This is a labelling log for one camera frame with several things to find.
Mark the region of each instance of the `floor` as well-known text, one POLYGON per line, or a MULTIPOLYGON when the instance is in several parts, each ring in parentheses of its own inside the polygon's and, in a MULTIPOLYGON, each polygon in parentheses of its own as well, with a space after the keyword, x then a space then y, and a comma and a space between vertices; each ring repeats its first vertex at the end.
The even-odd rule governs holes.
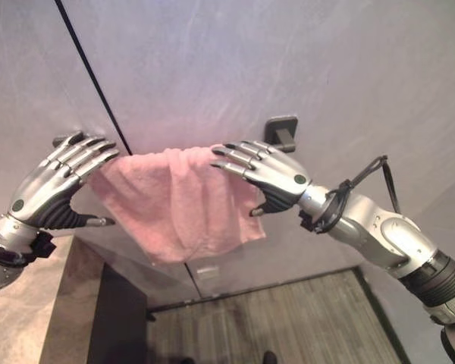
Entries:
POLYGON ((148 363, 381 364, 400 360, 353 271, 155 314, 148 363))

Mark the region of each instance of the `gray wall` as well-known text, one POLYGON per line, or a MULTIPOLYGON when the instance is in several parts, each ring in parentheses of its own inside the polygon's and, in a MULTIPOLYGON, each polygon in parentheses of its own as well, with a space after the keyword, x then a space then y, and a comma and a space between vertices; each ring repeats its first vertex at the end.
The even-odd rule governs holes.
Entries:
MULTIPOLYGON (((296 157, 320 183, 335 186, 387 153, 403 211, 424 226, 455 184, 455 2, 64 5, 134 152, 260 138, 267 118, 295 114, 296 157)), ((390 207, 381 176, 360 191, 390 207)), ((266 241, 191 262, 195 274, 211 269, 196 274, 202 294, 362 261, 299 229, 294 215, 264 218, 266 241)), ((443 362, 419 303, 380 271, 365 272, 411 359, 443 362)))
MULTIPOLYGON (((54 2, 0 2, 0 214, 52 151, 52 139, 73 130, 105 135, 126 154, 54 2)), ((74 207, 108 215, 87 187, 74 207)), ((78 229, 77 235, 148 291, 151 305, 199 297, 183 265, 151 266, 120 226, 78 229)))

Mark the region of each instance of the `black circular button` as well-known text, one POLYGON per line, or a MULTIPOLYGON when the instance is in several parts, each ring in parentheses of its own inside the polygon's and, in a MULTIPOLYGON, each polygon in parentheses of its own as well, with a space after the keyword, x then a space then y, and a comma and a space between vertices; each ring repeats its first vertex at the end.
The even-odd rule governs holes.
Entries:
POLYGON ((12 211, 17 212, 20 211, 24 207, 24 201, 22 199, 18 199, 12 205, 12 211))
POLYGON ((297 174, 295 176, 295 182, 297 182, 298 184, 304 184, 306 182, 306 178, 301 174, 297 174))

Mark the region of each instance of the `towel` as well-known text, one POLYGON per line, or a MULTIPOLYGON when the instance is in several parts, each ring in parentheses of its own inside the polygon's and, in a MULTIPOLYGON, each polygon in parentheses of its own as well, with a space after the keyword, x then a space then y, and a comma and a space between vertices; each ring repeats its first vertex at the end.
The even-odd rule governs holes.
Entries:
POLYGON ((152 262, 186 262, 265 237, 257 189, 213 168, 210 148, 116 158, 89 179, 103 204, 152 262))

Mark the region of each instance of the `marble countertop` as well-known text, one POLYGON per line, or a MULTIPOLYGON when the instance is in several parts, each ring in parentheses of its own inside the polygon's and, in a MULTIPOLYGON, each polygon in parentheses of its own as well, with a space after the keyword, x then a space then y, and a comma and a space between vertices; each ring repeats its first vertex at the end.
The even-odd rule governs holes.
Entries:
POLYGON ((78 361, 72 362, 82 362, 77 355, 87 355, 103 263, 72 236, 53 241, 57 248, 48 259, 30 264, 0 290, 0 364, 51 362, 47 358, 58 344, 76 353, 78 361), (79 337, 74 336, 78 320, 79 337), (70 334, 80 344, 73 343, 70 334), (73 349, 64 345, 65 337, 73 349))

